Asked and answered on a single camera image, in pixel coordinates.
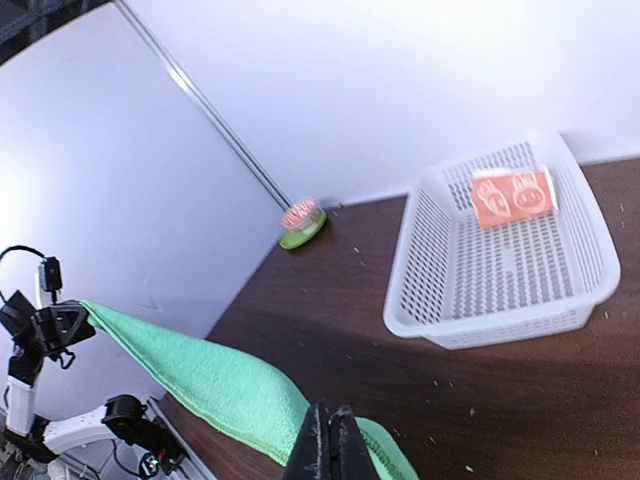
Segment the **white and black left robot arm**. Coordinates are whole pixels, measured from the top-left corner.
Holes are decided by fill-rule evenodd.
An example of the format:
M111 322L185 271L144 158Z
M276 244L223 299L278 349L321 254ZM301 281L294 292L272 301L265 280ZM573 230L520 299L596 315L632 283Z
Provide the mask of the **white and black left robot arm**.
M35 413L37 380L45 360L66 370L76 356L69 347L96 334L89 312L70 300L36 309L19 291L1 307L1 325L13 341L8 361L5 437L27 457L51 463L61 454L84 444L123 441L146 451L137 478L170 475L186 452L166 423L146 417L147 406L128 394L65 420L52 421Z

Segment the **green microfiber towel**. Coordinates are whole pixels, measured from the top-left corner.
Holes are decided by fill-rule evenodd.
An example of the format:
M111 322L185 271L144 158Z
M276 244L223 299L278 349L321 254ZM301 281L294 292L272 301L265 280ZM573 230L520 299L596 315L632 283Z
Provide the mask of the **green microfiber towel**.
M314 403L284 373L248 353L94 302L82 305L89 311L91 325L106 332L182 406L285 470L305 414ZM379 479L416 478L415 469L381 425L355 419Z

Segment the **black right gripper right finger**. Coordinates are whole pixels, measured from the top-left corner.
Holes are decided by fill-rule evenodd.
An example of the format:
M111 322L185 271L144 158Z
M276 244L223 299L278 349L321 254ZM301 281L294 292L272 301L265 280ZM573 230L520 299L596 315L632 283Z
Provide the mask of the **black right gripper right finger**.
M330 473L335 480L378 480L353 411L339 407L329 423Z

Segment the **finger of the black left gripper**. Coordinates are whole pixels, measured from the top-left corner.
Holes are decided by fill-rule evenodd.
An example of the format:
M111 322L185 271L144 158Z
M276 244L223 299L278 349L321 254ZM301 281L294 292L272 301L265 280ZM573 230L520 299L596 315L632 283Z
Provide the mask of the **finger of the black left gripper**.
M80 302L53 305L52 313L62 345L74 345L96 334L95 328L89 322L89 311Z

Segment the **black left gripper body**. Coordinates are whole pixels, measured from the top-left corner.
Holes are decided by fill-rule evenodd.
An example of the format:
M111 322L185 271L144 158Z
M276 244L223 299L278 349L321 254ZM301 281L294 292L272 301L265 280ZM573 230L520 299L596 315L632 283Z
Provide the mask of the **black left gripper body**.
M54 306L46 307L31 316L31 324L37 343L47 356L59 356L66 349L66 335L70 330L68 313Z

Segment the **orange bunny pattern towel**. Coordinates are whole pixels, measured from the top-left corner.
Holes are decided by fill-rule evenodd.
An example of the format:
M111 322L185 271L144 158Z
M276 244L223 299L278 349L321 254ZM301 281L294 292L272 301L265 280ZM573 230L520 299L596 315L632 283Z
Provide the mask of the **orange bunny pattern towel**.
M476 220L483 229L529 221L557 209L556 190L546 167L475 172L470 196Z

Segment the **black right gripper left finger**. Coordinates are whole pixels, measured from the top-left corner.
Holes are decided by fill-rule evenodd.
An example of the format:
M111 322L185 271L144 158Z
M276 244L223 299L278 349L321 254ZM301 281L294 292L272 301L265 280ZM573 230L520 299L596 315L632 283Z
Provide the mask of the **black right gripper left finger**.
M283 480L331 478L330 420L323 402L316 402L309 407L287 461Z

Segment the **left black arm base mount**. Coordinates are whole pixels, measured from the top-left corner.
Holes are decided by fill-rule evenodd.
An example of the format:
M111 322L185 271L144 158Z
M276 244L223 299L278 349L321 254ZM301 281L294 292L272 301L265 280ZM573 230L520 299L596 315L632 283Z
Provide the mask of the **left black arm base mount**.
M136 444L146 450L138 464L138 474L142 479L151 479L160 473L169 476L179 470L188 458L182 444L160 418L141 421Z

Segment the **white plastic mesh basket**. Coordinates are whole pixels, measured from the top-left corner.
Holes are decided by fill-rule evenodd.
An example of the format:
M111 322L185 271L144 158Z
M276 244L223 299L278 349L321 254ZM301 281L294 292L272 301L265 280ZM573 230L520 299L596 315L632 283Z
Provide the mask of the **white plastic mesh basket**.
M547 168L558 205L547 215L482 228L471 202L483 170ZM598 202L557 133L531 134L431 165L405 204L383 321L401 338L450 349L583 327L612 296L620 262Z

